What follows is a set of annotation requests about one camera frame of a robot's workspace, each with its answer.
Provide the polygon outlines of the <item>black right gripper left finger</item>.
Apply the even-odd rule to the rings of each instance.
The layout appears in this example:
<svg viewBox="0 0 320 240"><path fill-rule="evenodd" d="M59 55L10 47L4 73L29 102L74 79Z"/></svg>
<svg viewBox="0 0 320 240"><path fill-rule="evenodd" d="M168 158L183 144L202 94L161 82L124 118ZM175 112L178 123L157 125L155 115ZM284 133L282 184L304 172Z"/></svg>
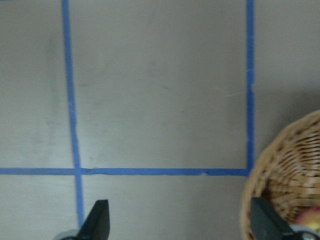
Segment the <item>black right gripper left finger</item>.
<svg viewBox="0 0 320 240"><path fill-rule="evenodd" d="M78 240L107 240L110 235L109 202L97 200L77 233Z"/></svg>

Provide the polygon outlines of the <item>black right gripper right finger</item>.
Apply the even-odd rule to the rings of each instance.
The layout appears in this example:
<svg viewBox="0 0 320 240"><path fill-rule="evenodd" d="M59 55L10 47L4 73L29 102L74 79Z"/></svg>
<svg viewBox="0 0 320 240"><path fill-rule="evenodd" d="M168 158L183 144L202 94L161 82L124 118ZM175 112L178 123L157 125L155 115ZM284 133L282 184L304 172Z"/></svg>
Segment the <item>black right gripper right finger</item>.
<svg viewBox="0 0 320 240"><path fill-rule="evenodd" d="M295 232L262 197L250 200L250 229L256 240L293 240Z"/></svg>

